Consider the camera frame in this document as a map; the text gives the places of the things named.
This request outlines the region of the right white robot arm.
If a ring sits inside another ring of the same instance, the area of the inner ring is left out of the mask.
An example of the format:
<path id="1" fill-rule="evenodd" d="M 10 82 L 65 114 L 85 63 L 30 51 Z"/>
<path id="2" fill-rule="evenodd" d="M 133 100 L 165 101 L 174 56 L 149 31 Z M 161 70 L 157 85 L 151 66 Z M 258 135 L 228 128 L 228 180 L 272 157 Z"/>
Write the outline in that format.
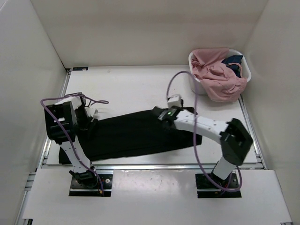
<path id="1" fill-rule="evenodd" d="M 169 109 L 154 107 L 152 111 L 158 120 L 171 129 L 192 132 L 220 144 L 222 157 L 210 176 L 212 185 L 218 188 L 227 182 L 237 166 L 244 163 L 253 144 L 251 135 L 236 118 L 231 121 L 212 120 L 177 106 Z"/>

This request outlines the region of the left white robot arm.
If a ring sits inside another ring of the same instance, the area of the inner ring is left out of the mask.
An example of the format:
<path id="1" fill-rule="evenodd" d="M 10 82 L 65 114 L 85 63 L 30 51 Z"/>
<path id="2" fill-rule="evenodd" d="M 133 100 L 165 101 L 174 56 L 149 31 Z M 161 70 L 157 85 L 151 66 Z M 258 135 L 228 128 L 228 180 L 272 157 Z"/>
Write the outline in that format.
<path id="1" fill-rule="evenodd" d="M 82 93 L 68 94 L 64 97 L 45 98 L 40 101 L 45 112 L 46 132 L 50 140 L 55 141 L 67 155 L 73 169 L 72 177 L 88 188 L 103 191 L 100 176 L 90 159 L 87 158 L 79 144 L 77 134 L 79 126 L 75 111 L 81 109 L 81 118 L 87 118 L 85 99 Z"/>

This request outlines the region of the black trousers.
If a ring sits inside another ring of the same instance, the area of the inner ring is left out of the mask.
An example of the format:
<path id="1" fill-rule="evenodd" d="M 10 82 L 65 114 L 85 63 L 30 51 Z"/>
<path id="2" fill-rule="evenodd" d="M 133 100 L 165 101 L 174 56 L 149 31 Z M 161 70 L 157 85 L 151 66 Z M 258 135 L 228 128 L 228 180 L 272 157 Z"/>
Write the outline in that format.
<path id="1" fill-rule="evenodd" d="M 193 134 L 165 128 L 163 109 L 145 110 L 93 122 L 77 137 L 91 161 L 137 157 L 193 146 Z"/>

